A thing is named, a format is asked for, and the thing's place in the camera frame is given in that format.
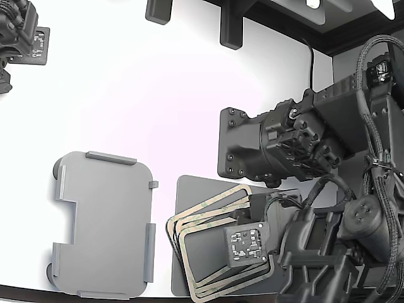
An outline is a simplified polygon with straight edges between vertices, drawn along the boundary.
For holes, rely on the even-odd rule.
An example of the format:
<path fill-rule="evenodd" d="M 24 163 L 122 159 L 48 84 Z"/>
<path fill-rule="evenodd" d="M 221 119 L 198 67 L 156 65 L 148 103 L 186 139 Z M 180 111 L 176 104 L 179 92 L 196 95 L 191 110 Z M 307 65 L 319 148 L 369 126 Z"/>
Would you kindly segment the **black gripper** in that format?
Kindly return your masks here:
<path fill-rule="evenodd" d="M 300 193 L 257 193 L 249 196 L 250 206 L 233 211 L 237 225 L 267 222 L 269 238 L 266 249 L 279 254 L 285 229 L 302 206 Z"/>

